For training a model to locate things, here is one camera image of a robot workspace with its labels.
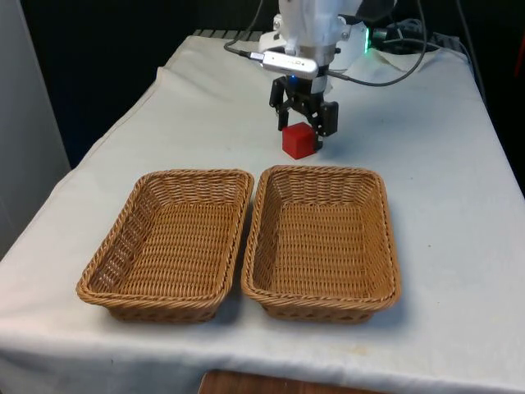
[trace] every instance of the green light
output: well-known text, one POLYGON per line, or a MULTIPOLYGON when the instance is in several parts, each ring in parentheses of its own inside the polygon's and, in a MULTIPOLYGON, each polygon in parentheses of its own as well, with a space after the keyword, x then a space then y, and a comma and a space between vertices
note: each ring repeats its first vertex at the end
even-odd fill
POLYGON ((368 52, 368 49, 370 49, 370 30, 367 28, 367 32, 364 35, 364 52, 368 52))

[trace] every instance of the white wall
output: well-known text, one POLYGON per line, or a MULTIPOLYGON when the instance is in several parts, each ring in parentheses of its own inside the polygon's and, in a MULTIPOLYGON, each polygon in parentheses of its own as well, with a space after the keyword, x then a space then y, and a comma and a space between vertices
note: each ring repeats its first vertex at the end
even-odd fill
POLYGON ((21 6, 0 0, 0 258, 68 169, 21 6))

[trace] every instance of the black background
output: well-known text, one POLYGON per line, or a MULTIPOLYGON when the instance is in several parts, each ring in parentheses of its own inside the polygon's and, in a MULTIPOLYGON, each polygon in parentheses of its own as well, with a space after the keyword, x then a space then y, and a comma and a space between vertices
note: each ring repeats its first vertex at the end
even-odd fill
MULTIPOLYGON (((466 43, 454 0, 422 3, 430 31, 458 35, 466 43)), ((196 29, 245 29, 257 5, 258 0, 22 1, 71 166, 135 103, 187 35, 196 29)), ((514 66, 525 2, 463 0, 463 9, 489 114, 523 190, 518 141, 525 131, 525 70, 515 78, 514 66)), ((277 12, 277 0, 266 0, 256 30, 269 30, 277 12)), ((399 0, 393 17, 418 17, 415 1, 399 0)))

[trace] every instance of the wooden floor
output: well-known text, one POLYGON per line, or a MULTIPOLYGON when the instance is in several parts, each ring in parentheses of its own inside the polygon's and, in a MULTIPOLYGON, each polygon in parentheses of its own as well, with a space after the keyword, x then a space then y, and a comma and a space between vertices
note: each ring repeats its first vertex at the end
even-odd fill
POLYGON ((297 380, 213 371, 204 375, 199 394, 381 394, 297 380))

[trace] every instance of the basket rim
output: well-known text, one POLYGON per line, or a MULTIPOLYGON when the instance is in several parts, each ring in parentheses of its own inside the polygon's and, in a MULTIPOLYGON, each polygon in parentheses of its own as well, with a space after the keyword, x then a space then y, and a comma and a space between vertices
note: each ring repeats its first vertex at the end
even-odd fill
POLYGON ((253 191, 253 176, 249 172, 240 169, 178 169, 150 172, 141 176, 131 193, 126 200, 124 208, 120 211, 111 230, 104 238, 102 244, 98 247, 93 258, 89 261, 87 267, 82 272, 82 276, 76 285, 76 293, 84 302, 93 305, 105 306, 107 308, 164 308, 164 309, 178 309, 178 308, 207 308, 218 305, 226 297, 231 288, 233 270, 235 268, 235 261, 239 253, 240 236, 244 225, 244 219, 249 206, 249 199, 253 191), (101 263, 105 254, 112 247, 116 241, 114 235, 121 232, 127 217, 135 207, 138 195, 142 192, 146 183, 154 177, 173 177, 173 176, 187 176, 187 175, 223 175, 223 176, 242 176, 244 178, 244 187, 240 190, 243 194, 243 199, 240 208, 235 212, 237 220, 235 222, 235 233, 233 242, 229 245, 230 250, 226 258, 226 269, 222 277, 217 277, 217 289, 207 295, 198 295, 191 297, 171 297, 171 296, 155 296, 155 295, 124 295, 111 292, 97 292, 89 289, 89 282, 96 273, 98 265, 101 263))
POLYGON ((252 214, 252 224, 246 250, 244 252, 244 264, 241 276, 241 286, 244 293, 267 307, 320 307, 336 309, 361 309, 361 310, 381 310, 395 304, 401 296, 401 277, 395 242, 390 224, 390 212, 386 199, 385 183, 381 176, 372 170, 359 167, 319 167, 319 166, 274 166, 262 173, 255 197, 255 204, 252 214), (381 195, 382 217, 385 224, 386 239, 389 253, 389 268, 392 287, 390 293, 380 298, 359 298, 359 297, 328 297, 319 295, 304 295, 281 293, 258 288, 253 283, 253 266, 255 264, 255 250, 258 246, 258 234, 261 228, 261 213, 264 210, 265 194, 267 183, 270 176, 277 172, 299 172, 299 173, 347 173, 369 175, 379 185, 381 195))

